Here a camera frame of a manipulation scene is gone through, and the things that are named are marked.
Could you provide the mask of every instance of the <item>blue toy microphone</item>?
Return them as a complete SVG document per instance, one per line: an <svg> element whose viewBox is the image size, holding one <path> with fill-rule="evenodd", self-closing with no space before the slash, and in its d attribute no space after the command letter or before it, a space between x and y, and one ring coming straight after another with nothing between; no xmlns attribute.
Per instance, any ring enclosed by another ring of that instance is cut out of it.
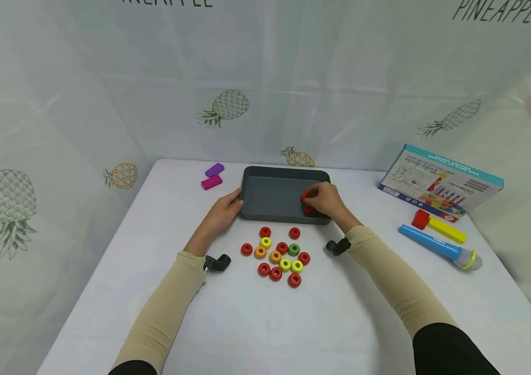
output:
<svg viewBox="0 0 531 375"><path fill-rule="evenodd" d="M399 228L399 233L404 234L418 244L432 250L435 253L446 256L461 269L476 271L482 267L482 257L479 256L475 250L447 244L438 238L434 238L429 234L408 227L407 225L401 225L401 228Z"/></svg>

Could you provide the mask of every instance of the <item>yellow ring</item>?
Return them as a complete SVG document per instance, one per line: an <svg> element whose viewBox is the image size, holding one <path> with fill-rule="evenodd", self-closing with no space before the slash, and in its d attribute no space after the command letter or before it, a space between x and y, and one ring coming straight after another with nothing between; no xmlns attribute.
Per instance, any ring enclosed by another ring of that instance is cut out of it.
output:
<svg viewBox="0 0 531 375"><path fill-rule="evenodd" d="M470 268L473 264L474 264L474 261L476 260L476 257L478 256L478 253L476 253L476 251L474 250L472 252L472 259L470 259L469 263L466 264L465 266L462 267L462 269L468 269Z"/></svg>
<svg viewBox="0 0 531 375"><path fill-rule="evenodd" d="M292 266L290 266L290 270L294 273L301 273L302 271L302 262L300 260L295 260L292 262Z"/></svg>
<svg viewBox="0 0 531 375"><path fill-rule="evenodd" d="M269 239L269 237L263 237L261 238L261 244L259 245L263 246L266 249L269 249L271 247L271 240Z"/></svg>
<svg viewBox="0 0 531 375"><path fill-rule="evenodd" d="M290 271L290 261L288 259L282 259L280 261L280 268L282 269L282 272Z"/></svg>

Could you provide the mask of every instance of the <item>black sleeve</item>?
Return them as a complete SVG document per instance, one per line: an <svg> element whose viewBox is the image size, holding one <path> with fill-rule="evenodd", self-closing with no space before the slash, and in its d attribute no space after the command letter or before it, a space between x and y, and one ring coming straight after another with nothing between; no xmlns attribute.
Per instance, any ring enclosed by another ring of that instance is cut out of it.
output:
<svg viewBox="0 0 531 375"><path fill-rule="evenodd" d="M434 323L414 337L417 375L499 375L470 337L450 324Z"/></svg>
<svg viewBox="0 0 531 375"><path fill-rule="evenodd" d="M129 360L119 364L108 375L157 375L155 368L143 360Z"/></svg>

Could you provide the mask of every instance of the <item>toy box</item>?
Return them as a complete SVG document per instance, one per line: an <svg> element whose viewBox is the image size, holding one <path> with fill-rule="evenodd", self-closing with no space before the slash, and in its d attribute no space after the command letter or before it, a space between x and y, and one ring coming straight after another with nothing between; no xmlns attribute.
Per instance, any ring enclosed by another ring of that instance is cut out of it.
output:
<svg viewBox="0 0 531 375"><path fill-rule="evenodd" d="M503 179L405 145L380 190L455 222L503 189Z"/></svg>

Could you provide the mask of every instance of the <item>beige sleeve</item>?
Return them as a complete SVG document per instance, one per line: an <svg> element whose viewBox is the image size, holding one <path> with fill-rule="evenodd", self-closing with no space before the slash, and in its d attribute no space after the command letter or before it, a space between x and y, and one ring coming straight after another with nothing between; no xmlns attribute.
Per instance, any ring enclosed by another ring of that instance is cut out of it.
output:
<svg viewBox="0 0 531 375"><path fill-rule="evenodd" d="M432 323L455 321L428 285L380 237L367 227L347 232L349 254L367 272L391 307L397 312L411 338Z"/></svg>
<svg viewBox="0 0 531 375"><path fill-rule="evenodd" d="M143 360L161 374L186 308L205 283L203 264L205 257L178 253L176 261L138 314L112 369L129 360Z"/></svg>

